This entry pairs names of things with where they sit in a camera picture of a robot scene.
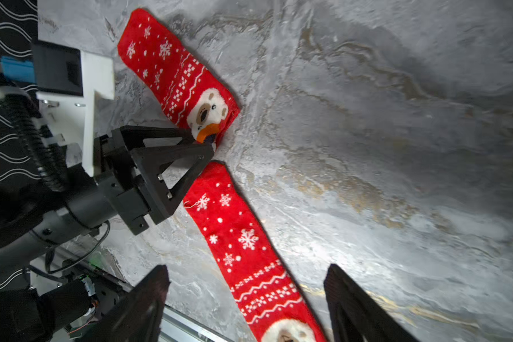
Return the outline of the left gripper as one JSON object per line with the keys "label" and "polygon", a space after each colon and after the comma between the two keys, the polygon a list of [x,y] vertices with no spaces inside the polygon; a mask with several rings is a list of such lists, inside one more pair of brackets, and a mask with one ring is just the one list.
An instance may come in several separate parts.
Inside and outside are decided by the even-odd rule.
{"label": "left gripper", "polygon": [[[180,138],[178,145],[146,147],[144,140]],[[85,235],[118,215],[134,235],[173,216],[214,156],[209,144],[191,144],[188,130],[126,125],[93,141],[93,175],[68,169],[65,222],[71,235]]]}

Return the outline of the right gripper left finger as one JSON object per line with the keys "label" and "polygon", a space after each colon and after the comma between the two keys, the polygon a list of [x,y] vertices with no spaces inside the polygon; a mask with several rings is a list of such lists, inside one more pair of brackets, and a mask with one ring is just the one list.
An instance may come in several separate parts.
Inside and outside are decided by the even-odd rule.
{"label": "right gripper left finger", "polygon": [[80,340],[157,341],[169,286],[168,268],[156,266]]}

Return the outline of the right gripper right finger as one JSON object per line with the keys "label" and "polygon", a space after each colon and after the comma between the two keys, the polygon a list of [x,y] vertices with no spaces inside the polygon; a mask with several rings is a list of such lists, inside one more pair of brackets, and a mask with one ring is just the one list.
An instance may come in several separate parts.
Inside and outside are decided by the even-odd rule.
{"label": "right gripper right finger", "polygon": [[418,341],[338,265],[329,266],[323,287],[335,341]]}

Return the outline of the red christmas sock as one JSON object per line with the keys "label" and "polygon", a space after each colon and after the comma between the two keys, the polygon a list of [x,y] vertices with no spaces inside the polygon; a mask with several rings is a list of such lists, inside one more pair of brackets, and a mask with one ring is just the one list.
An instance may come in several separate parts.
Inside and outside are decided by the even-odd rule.
{"label": "red christmas sock", "polygon": [[205,238],[256,340],[326,340],[224,165],[210,162],[183,205]]}
{"label": "red christmas sock", "polygon": [[172,123],[189,130],[199,143],[221,143],[240,112],[234,96],[152,14],[132,12],[118,54]]}

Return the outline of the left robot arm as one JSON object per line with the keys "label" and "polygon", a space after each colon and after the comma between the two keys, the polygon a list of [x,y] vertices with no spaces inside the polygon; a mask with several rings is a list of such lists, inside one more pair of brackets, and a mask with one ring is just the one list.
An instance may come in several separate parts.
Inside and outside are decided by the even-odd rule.
{"label": "left robot arm", "polygon": [[[131,232],[171,217],[213,156],[210,144],[173,128],[124,126],[93,135],[93,94],[82,100],[53,93],[46,118],[21,88],[0,73],[0,104],[34,161],[40,182],[11,196],[0,191],[0,273],[23,271],[80,235],[98,233],[119,215]],[[0,292],[0,341],[50,341],[86,313],[82,341],[156,341],[170,285],[155,267],[126,292],[82,257],[45,275],[61,286]]]}

